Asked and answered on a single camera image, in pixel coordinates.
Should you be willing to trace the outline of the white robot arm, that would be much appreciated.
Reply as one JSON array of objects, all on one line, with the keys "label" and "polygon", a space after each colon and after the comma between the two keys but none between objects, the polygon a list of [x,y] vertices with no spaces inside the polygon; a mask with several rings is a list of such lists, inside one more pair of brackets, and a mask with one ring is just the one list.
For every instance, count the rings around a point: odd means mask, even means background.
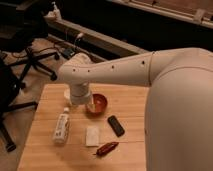
[{"label": "white robot arm", "polygon": [[90,101],[91,83],[147,87],[147,171],[213,171],[213,52],[180,48],[100,63],[78,53],[58,74],[76,105]]}]

